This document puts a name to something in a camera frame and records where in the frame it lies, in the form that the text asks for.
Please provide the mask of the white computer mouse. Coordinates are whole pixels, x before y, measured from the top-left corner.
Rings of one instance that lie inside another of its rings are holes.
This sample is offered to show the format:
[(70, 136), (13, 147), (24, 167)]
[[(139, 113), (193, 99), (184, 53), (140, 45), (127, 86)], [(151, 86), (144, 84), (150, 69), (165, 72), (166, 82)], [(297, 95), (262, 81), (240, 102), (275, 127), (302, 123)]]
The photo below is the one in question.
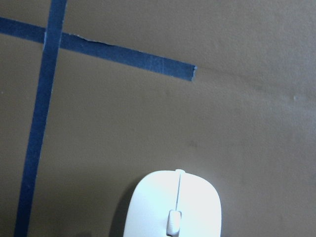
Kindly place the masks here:
[(136, 186), (125, 237), (219, 237), (222, 210), (216, 189), (181, 169), (155, 171)]

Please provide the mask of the blue tape line lengthwise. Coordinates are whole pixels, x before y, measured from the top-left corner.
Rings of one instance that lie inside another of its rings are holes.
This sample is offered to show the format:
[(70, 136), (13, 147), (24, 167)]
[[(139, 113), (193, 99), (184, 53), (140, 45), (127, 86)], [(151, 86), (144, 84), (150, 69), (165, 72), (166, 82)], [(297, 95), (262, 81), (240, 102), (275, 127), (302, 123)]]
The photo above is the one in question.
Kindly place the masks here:
[(15, 237), (26, 237), (28, 235), (66, 7), (66, 0), (53, 0), (50, 5), (48, 22), (44, 33), (37, 94), (21, 181), (14, 228)]

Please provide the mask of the blue tape line crosswise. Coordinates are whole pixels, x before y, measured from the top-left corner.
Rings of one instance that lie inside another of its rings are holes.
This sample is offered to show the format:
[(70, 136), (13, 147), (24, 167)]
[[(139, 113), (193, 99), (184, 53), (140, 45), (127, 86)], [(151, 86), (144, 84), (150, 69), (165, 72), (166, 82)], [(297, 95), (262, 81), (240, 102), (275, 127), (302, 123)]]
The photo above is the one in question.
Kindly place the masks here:
[(197, 70), (197, 66), (192, 64), (63, 33), (54, 23), (46, 29), (2, 17), (0, 32), (42, 43), (46, 58), (52, 62), (61, 48), (188, 81), (194, 79)]

